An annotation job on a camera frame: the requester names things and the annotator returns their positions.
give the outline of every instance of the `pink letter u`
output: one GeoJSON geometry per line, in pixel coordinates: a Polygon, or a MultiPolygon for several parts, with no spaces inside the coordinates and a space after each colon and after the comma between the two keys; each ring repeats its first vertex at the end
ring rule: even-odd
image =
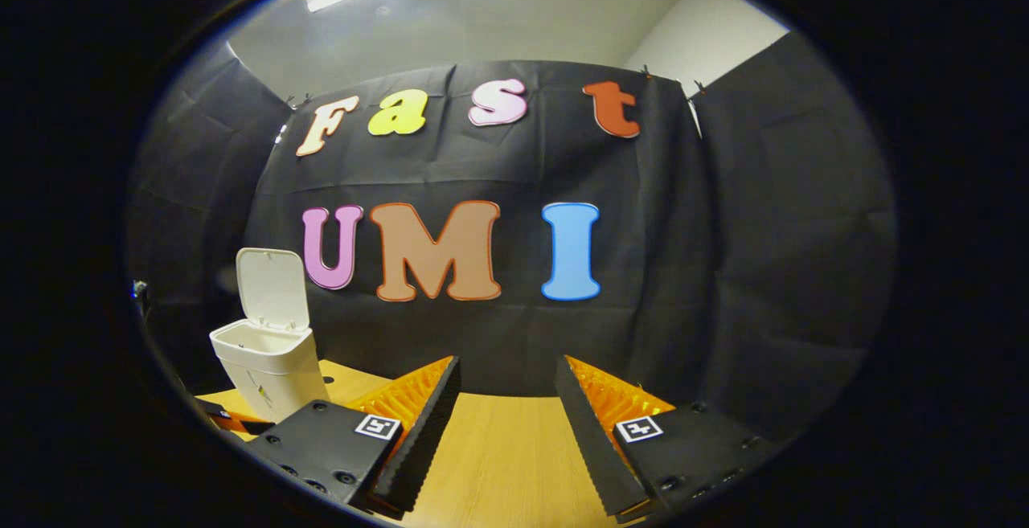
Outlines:
{"type": "Polygon", "coordinates": [[[304,268],[312,281],[326,289],[342,289],[354,278],[354,235],[357,220],[364,211],[357,205],[347,205],[335,210],[340,221],[340,261],[335,269],[322,261],[322,228],[328,220],[328,211],[321,208],[304,211],[304,268]]]}

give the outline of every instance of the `black cloth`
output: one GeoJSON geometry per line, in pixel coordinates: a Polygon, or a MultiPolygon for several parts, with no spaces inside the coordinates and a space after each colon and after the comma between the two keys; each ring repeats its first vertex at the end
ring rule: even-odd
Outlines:
{"type": "Polygon", "coordinates": [[[879,329],[896,251],[887,165],[795,33],[694,100],[719,251],[700,394],[782,439],[832,403],[879,329]]]}
{"type": "Polygon", "coordinates": [[[193,393],[232,387],[208,335],[243,315],[236,252],[257,179],[291,112],[221,42],[170,85],[140,144],[126,268],[148,284],[147,327],[193,393]]]}
{"type": "MultiPolygon", "coordinates": [[[[441,356],[461,357],[465,391],[553,395],[556,360],[569,354],[642,383],[669,400],[693,398],[707,353],[705,313],[712,280],[710,183],[680,85],[592,64],[456,64],[364,81],[298,109],[272,152],[247,224],[247,246],[303,252],[301,214],[358,205],[356,269],[342,290],[308,281],[311,325],[328,359],[396,377],[441,356]],[[468,119],[471,93],[490,80],[518,78],[528,112],[510,125],[468,119]],[[615,81],[636,97],[626,118],[633,139],[595,121],[584,85],[615,81]],[[372,136],[369,118],[383,97],[419,89],[429,95],[426,124],[406,136],[372,136]],[[358,96],[325,146],[297,157],[317,107],[358,96]],[[494,223],[493,301],[460,302],[441,292],[409,303],[376,295],[382,243],[368,212],[385,203],[415,206],[435,238],[462,201],[500,207],[494,223]],[[551,203],[595,205],[592,270],[598,296],[546,298],[551,203]]],[[[334,267],[339,224],[325,224],[323,260],[334,267]]]]}

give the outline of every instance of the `wooden table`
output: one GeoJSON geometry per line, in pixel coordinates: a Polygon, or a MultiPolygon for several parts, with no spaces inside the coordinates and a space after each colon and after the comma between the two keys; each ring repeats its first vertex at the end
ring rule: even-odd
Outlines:
{"type": "MultiPolygon", "coordinates": [[[[327,360],[320,365],[322,375],[333,379],[326,386],[334,403],[356,399],[390,381],[327,360]]],[[[253,415],[235,389],[200,398],[253,415]]],[[[604,514],[558,397],[474,393],[458,396],[415,511],[397,524],[412,528],[618,526],[604,514]]]]}

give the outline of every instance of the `open lid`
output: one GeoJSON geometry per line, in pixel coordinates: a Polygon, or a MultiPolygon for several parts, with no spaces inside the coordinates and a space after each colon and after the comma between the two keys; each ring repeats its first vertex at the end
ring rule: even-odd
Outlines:
{"type": "Polygon", "coordinates": [[[292,251],[240,249],[236,275],[243,313],[255,323],[280,329],[306,329],[308,293],[304,261],[292,251]]]}

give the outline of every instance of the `letter i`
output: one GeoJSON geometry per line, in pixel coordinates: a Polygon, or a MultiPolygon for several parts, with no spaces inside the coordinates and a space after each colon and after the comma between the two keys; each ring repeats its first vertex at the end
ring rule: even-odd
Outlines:
{"type": "Polygon", "coordinates": [[[543,207],[543,220],[551,223],[554,262],[543,294],[554,301],[580,301],[597,296],[600,284],[590,271],[593,223],[600,209],[588,203],[552,203],[543,207]]]}

